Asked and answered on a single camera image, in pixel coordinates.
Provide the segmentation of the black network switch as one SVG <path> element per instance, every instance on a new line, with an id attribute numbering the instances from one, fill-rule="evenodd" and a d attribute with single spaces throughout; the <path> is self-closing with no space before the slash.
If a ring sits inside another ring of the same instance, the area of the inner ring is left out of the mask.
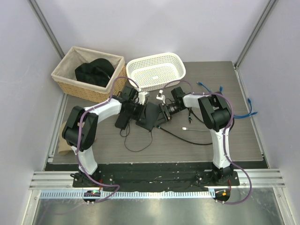
<path id="1" fill-rule="evenodd" d="M 148 131 L 152 131 L 157 121 L 158 115 L 159 105 L 150 102 L 146 105 L 140 120 L 138 120 L 135 124 Z"/>

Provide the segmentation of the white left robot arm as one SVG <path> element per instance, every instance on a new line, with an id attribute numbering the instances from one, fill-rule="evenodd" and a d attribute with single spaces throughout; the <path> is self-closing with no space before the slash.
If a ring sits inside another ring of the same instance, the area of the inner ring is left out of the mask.
<path id="1" fill-rule="evenodd" d="M 125 130 L 131 120 L 140 120 L 149 96 L 149 92 L 126 86 L 117 95 L 102 103 L 85 108 L 75 106 L 71 110 L 62 131 L 62 138 L 74 151 L 79 170 L 85 173 L 83 181 L 89 187 L 95 187 L 100 181 L 92 150 L 98 124 L 118 115 L 115 127 Z"/>

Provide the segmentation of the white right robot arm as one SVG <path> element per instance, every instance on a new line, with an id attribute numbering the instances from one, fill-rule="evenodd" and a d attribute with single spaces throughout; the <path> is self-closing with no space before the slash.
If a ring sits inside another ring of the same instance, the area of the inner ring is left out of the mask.
<path id="1" fill-rule="evenodd" d="M 188 108 L 198 108 L 212 138 L 213 161 L 209 182 L 223 185 L 233 176 L 233 165 L 227 150 L 229 148 L 229 125 L 233 116 L 227 101 L 219 92 L 193 95 L 186 94 L 181 87 L 174 88 L 171 95 L 174 99 L 171 104 L 165 102 L 159 104 L 156 127 L 161 128 L 161 124 L 170 121 L 175 113 Z"/>

